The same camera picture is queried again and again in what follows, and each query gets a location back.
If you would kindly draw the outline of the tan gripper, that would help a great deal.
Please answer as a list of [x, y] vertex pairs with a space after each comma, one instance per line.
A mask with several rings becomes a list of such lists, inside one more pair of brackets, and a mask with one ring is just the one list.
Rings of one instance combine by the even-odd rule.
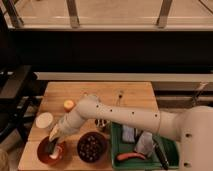
[[59, 129], [58, 125], [55, 125], [50, 132], [49, 141], [57, 140], [58, 143], [61, 143], [64, 139], [63, 132]]

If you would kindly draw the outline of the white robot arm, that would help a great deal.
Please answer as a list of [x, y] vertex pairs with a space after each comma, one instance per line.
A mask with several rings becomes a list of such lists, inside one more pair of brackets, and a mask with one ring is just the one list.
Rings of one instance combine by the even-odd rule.
[[213, 107], [195, 106], [177, 114], [106, 105], [88, 94], [60, 118], [49, 141], [76, 134], [88, 119], [109, 120], [179, 141], [179, 171], [213, 171]]

